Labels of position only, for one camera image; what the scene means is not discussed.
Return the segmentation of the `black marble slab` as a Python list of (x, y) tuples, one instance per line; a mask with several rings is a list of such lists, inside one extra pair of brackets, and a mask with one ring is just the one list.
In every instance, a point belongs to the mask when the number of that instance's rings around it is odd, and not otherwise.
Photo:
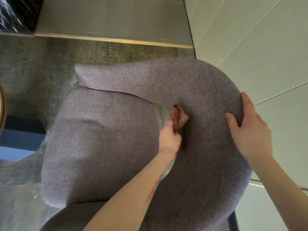
[(33, 36), (44, 0), (0, 0), (0, 34)]

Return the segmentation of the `purple-grey seat cushion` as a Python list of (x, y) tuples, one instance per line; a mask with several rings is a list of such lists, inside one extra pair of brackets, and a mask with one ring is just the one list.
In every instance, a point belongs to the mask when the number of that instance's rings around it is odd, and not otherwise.
[(110, 199), (156, 156), (161, 128), (155, 105), (140, 97), (71, 90), (44, 155), (45, 203), (61, 208)]

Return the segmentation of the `person's left hand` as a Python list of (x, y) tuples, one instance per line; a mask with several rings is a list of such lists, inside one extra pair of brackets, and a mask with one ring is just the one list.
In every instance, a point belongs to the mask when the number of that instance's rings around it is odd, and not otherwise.
[(178, 136), (164, 136), (164, 127), (159, 135), (159, 153), (166, 153), (171, 157), (175, 157), (180, 149), (182, 137)]

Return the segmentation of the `person's right hand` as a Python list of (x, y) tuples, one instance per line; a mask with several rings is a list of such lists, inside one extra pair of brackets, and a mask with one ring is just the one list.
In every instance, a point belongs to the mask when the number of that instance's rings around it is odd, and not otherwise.
[(233, 141), (252, 170), (257, 170), (273, 159), (272, 132), (265, 121), (255, 111), (247, 93), (241, 93), (244, 117), (240, 130), (231, 133)]

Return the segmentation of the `purple-grey fabric armchair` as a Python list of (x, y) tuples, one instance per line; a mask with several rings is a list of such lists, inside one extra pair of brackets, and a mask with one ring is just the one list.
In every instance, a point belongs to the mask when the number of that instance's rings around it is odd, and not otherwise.
[[(241, 123), (241, 93), (221, 70), (195, 58), (124, 64), (77, 64), (86, 88), (121, 92), (171, 110), (183, 108), (183, 149), (159, 183), (140, 231), (206, 231), (228, 218), (252, 170), (237, 151), (225, 118)], [(41, 231), (82, 231), (107, 202), (71, 203)]]

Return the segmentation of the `blue box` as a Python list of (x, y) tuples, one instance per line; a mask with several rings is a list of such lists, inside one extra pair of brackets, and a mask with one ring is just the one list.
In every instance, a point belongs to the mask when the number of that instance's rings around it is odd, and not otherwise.
[(8, 116), (0, 134), (0, 160), (17, 162), (30, 156), (39, 149), (45, 136), (38, 119)]

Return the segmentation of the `round wooden table edge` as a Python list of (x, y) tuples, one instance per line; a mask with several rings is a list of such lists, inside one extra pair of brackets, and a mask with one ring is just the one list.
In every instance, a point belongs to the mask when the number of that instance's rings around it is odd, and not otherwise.
[(4, 130), (7, 117), (7, 101), (4, 90), (0, 84), (0, 137)]

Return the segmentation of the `person's right forearm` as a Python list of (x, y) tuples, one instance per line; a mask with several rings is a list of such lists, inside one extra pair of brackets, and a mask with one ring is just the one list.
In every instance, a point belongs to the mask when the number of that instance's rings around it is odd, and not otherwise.
[(265, 187), (288, 231), (308, 231), (308, 196), (272, 157), (248, 161)]

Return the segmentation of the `grey metal panel with gold strip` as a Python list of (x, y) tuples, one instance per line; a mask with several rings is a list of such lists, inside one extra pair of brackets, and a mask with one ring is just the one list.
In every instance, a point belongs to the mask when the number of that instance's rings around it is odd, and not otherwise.
[(44, 0), (35, 35), (193, 48), (184, 0)]

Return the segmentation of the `person's left forearm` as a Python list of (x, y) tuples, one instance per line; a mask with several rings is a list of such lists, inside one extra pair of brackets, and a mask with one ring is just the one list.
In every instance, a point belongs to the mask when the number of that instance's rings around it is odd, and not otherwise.
[(163, 173), (177, 151), (159, 149), (154, 159), (102, 206), (83, 231), (138, 231)]

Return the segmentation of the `brown cleaning cloth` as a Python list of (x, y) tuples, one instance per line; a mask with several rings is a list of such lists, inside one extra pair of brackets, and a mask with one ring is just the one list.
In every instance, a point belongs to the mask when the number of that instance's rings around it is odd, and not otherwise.
[(178, 105), (173, 106), (169, 115), (170, 119), (172, 120), (173, 132), (178, 133), (183, 138), (183, 128), (189, 120), (189, 116), (184, 111), (184, 109), (179, 107)]

